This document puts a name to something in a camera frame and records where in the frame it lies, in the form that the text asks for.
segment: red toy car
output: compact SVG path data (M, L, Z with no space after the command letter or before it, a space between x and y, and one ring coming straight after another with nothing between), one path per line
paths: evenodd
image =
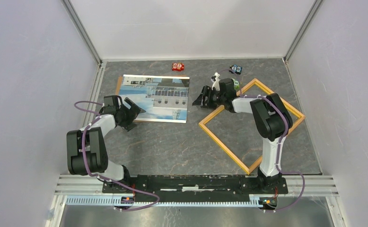
M172 71L183 71L184 70L184 64L182 63L173 63L172 65Z

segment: gray marble surface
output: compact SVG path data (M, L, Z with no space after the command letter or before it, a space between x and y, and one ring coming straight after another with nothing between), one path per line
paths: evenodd
M187 123L139 122L130 132L116 128L105 137L109 158L127 166L131 174L244 174L198 126L212 110L191 106L202 87L211 85L210 77L214 72L232 64L243 67L239 76L242 86L257 78L299 109L295 91L281 59L180 61L185 65L182 72L171 71L173 62L175 61L128 61L106 64L98 102L103 102L103 96L115 93L117 79L123 74L190 77ZM224 72L220 77L233 76ZM257 95L263 92L254 87L246 94ZM223 111L207 127L247 166L262 154L262 138L250 114ZM281 166L284 171L320 173L305 122L287 137Z

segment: picture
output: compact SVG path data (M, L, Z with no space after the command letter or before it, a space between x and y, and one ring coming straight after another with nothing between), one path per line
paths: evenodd
M185 123L189 85L189 77L124 75L118 95L146 111L137 121Z

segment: wall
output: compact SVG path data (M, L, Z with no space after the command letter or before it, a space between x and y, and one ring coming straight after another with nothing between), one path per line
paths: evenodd
M61 1L0 0L0 227L44 225L96 68Z
M103 59L282 57L314 0L71 0Z
M289 69L348 224L368 226L368 4L324 1Z

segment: white wall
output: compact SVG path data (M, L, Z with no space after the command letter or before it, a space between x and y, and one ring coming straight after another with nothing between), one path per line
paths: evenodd
M0 227L40 227L96 63L59 0L0 0Z
M283 57L314 0L71 0L103 59Z
M349 225L368 226L368 3L324 1L289 69Z

